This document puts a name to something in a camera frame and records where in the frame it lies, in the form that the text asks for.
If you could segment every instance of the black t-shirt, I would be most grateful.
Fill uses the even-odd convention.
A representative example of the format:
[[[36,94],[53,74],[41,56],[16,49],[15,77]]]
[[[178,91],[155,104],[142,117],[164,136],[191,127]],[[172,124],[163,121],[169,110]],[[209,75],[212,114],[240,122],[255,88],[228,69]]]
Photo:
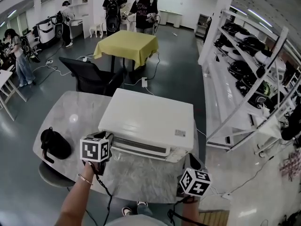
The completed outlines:
[[[116,0],[116,1],[117,1],[117,4],[118,4],[119,8],[120,8],[120,6],[123,4],[123,0]],[[110,0],[104,0],[103,1],[103,7],[107,8],[109,4],[110,4]]]
[[[154,0],[151,5],[151,0],[135,1],[131,8],[131,13],[136,13],[136,27],[137,28],[151,28],[154,23],[146,21],[149,13],[158,13],[157,0]]]

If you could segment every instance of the black mug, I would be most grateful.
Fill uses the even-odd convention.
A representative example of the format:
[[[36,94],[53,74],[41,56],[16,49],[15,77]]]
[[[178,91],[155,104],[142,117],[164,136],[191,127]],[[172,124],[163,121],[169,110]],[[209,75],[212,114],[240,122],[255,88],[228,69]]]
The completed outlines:
[[[64,160],[71,155],[70,144],[60,133],[53,131],[52,127],[42,132],[41,142],[43,157],[50,163],[54,163],[54,160],[47,156],[47,152],[60,160]]]

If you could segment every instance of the wooden pallet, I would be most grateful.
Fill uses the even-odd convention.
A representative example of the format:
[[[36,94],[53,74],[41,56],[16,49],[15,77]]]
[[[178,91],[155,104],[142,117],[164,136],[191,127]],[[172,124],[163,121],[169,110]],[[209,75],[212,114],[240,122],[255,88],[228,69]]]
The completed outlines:
[[[227,226],[230,211],[214,211],[199,213],[199,223],[207,226]]]

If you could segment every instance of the printer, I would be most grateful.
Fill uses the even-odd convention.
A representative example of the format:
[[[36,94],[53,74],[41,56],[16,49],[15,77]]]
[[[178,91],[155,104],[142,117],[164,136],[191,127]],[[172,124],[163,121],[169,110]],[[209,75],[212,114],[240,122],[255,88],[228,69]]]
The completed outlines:
[[[114,134],[113,149],[178,162],[193,149],[193,105],[117,89],[98,129]]]

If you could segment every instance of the white cube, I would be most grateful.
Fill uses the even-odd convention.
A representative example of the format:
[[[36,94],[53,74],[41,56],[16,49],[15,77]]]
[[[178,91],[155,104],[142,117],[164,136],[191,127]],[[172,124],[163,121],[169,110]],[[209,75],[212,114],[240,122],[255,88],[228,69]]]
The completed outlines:
[[[109,158],[109,140],[86,137],[80,140],[80,159],[102,162]]]
[[[212,184],[211,174],[187,168],[180,180],[184,192],[192,196],[203,196]]]

